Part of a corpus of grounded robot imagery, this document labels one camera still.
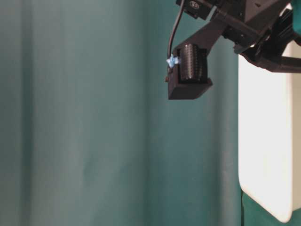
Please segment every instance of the teal backdrop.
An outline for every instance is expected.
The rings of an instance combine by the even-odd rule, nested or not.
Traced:
[[[2,0],[1,226],[239,226],[238,61],[168,101],[174,0]],[[204,24],[184,15],[175,44]]]

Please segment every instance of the blue tape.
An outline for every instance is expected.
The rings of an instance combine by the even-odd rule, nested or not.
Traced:
[[[173,68],[174,65],[178,65],[180,63],[179,57],[174,57],[173,54],[166,61],[167,61],[167,63],[168,63],[168,65],[169,65],[170,68]]]

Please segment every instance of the black cable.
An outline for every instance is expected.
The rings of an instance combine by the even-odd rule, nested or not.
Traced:
[[[182,17],[183,11],[184,11],[185,1],[186,1],[186,0],[182,0],[182,2],[181,2],[181,7],[180,7],[179,14],[178,14],[178,16],[177,16],[177,18],[176,18],[176,20],[175,20],[174,27],[173,27],[173,31],[171,32],[171,35],[170,35],[170,38],[169,38],[169,44],[168,44],[168,50],[167,50],[167,58],[168,58],[168,59],[169,59],[170,56],[171,56],[171,48],[172,48],[172,46],[173,46],[174,35],[175,35],[175,32],[177,31],[179,22],[180,22],[180,20],[181,20],[181,17]]]

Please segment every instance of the white panel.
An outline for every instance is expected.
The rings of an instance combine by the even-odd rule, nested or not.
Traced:
[[[291,45],[285,54],[298,48]],[[301,207],[300,103],[299,75],[270,73],[240,56],[240,184],[282,222]]]

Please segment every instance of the black mount bracket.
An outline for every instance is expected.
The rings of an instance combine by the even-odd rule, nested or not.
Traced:
[[[293,11],[284,11],[291,0],[184,1],[184,11],[194,18],[206,19],[216,9],[207,25],[174,48],[180,63],[168,67],[169,99],[196,99],[212,86],[206,58],[220,36],[233,41],[234,52],[257,67],[301,73],[301,59],[282,56],[289,42],[301,44],[293,31]]]

